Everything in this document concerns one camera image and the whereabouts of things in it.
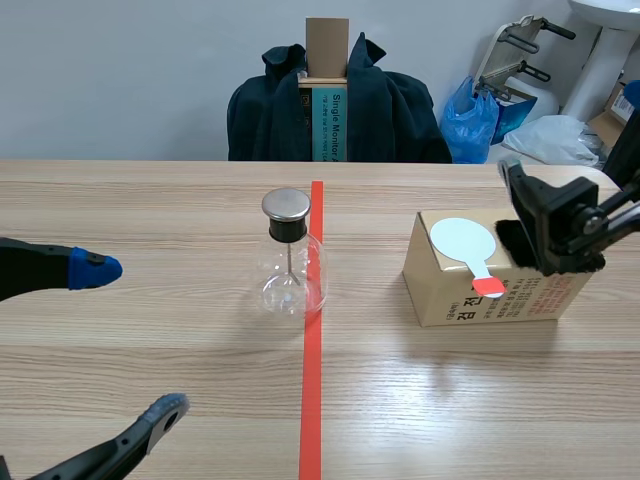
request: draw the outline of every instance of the wooden table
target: wooden table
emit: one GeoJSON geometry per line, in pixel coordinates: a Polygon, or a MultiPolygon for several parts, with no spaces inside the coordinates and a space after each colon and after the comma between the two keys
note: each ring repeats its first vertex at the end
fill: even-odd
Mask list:
{"type": "MultiPolygon", "coordinates": [[[[599,173],[530,167],[560,185],[599,173]]],[[[262,196],[325,182],[324,479],[637,479],[640,236],[560,322],[421,329],[401,277],[420,209],[506,206],[495,167],[0,162],[2,235],[124,276],[0,305],[0,453],[15,478],[192,410],[133,479],[297,479],[303,321],[259,315],[262,196]]]]}

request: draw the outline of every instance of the white plastic bag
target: white plastic bag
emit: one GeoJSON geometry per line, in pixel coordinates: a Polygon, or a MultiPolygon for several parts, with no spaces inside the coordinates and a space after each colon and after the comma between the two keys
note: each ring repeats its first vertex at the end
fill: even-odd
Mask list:
{"type": "Polygon", "coordinates": [[[584,165],[598,163],[582,142],[586,125],[566,115],[549,115],[507,133],[504,145],[549,165],[584,165]]]}

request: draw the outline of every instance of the blue gripper tip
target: blue gripper tip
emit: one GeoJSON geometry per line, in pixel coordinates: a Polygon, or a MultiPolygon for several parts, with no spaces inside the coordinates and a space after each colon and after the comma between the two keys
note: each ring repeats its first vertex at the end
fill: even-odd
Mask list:
{"type": "Polygon", "coordinates": [[[93,254],[74,247],[69,257],[69,290],[104,287],[122,276],[122,265],[113,257],[95,261],[93,254]]]}

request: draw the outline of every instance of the metal rod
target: metal rod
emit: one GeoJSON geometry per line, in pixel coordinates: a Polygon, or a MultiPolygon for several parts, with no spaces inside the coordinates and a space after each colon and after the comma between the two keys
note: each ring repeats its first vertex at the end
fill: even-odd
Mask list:
{"type": "Polygon", "coordinates": [[[288,269],[287,273],[291,278],[293,278],[293,281],[296,282],[296,285],[300,285],[300,280],[298,280],[298,277],[296,277],[293,271],[291,270],[291,244],[290,243],[287,243],[287,269],[288,269]]]}

